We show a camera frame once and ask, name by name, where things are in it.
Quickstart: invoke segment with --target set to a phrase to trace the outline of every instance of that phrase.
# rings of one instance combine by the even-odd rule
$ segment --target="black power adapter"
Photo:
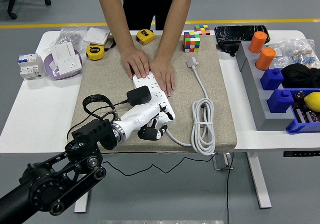
[[[151,93],[147,86],[133,89],[127,94],[127,102],[133,107],[138,104],[144,104],[151,100]]]

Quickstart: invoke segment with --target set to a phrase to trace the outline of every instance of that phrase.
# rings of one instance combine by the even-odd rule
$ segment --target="coiled white cable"
[[[191,144],[183,143],[176,139],[170,131],[167,129],[166,133],[169,137],[179,145],[186,147],[193,147],[193,149],[197,153],[201,153],[203,155],[209,156],[212,155],[216,148],[216,137],[214,131],[214,103],[211,99],[208,98],[207,91],[203,86],[198,73],[196,71],[195,65],[192,65],[192,69],[195,73],[195,76],[205,93],[205,98],[195,101],[192,104],[192,113],[193,113],[193,129],[191,133]],[[201,109],[203,108],[203,119],[204,121],[200,121],[201,119]],[[208,142],[204,141],[204,137],[207,136]]]

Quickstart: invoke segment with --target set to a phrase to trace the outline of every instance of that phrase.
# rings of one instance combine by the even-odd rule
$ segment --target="white robotic hand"
[[[146,103],[134,106],[121,116],[120,121],[113,121],[111,126],[117,143],[125,142],[132,132],[138,132],[141,139],[159,140],[167,130],[167,125],[156,129],[160,112],[166,113],[169,119],[173,118],[166,107],[156,103]]]

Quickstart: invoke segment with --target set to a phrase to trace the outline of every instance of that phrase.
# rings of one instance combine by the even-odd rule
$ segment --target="person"
[[[99,0],[105,20],[121,53],[130,79],[145,78],[152,71],[161,90],[171,96],[175,90],[172,56],[184,28],[191,0]],[[156,55],[135,48],[130,30],[150,29],[155,16],[157,30],[163,30]]]

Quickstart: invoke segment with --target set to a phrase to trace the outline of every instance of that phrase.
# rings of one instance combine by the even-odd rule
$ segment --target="plastic bag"
[[[276,51],[272,61],[272,65],[276,68],[284,68],[294,63],[303,64],[308,68],[320,67],[320,61],[314,52],[313,39],[282,39],[266,46]]]
[[[88,27],[86,26],[62,27],[59,37],[44,50],[51,53],[51,49],[54,45],[71,42],[74,49],[81,52],[83,49],[83,39],[87,34],[87,29]]]

